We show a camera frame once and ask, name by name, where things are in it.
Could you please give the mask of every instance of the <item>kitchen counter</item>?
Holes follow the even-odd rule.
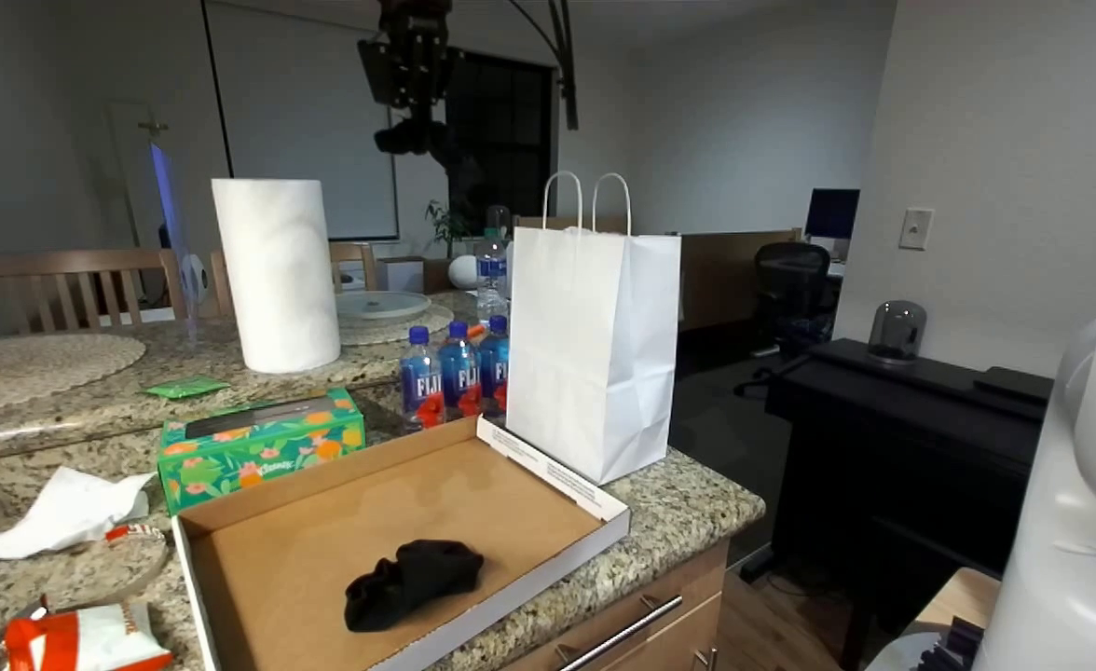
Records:
[[[243,368],[231,337],[208,337],[202,348],[184,343],[180,328],[140,328],[138,337],[145,337],[149,350],[128,374],[63,400],[28,401],[28,412],[26,407],[22,412],[0,412],[0,528],[22,517],[54,465],[97,477],[149,472],[161,422],[212,412],[233,400],[300,400],[320,395],[326,385],[345,385],[372,441],[402,431],[399,395],[386,380],[395,376],[399,348],[345,348],[336,365],[308,376],[256,376]],[[227,390],[180,407],[140,400],[153,380],[196,374],[227,380]],[[437,666],[502,666],[763,516],[763,501],[679,452],[612,480],[607,492],[631,508],[631,533]],[[202,666],[161,503],[153,503],[145,528],[128,539],[0,564],[0,627],[32,608],[38,596],[48,596],[52,608],[140,596],[149,599],[153,635],[176,653],[180,666]]]

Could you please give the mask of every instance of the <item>light switch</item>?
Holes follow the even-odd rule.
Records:
[[[899,251],[924,251],[930,207],[906,207],[899,222]]]

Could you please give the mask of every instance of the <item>paper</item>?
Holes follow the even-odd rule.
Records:
[[[149,472],[128,480],[99,480],[61,465],[38,492],[26,517],[0,533],[0,558],[26,558],[79,539],[99,538],[107,525],[145,516]]]
[[[313,179],[212,179],[243,359],[305,374],[340,359],[324,196]]]

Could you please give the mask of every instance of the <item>blue bottle cap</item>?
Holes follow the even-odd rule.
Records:
[[[427,343],[427,328],[420,328],[420,324],[406,328],[406,343],[423,348]]]

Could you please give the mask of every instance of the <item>tissue box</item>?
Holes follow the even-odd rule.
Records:
[[[336,461],[364,447],[364,417],[345,386],[324,400],[254,407],[161,431],[155,472],[167,516]]]

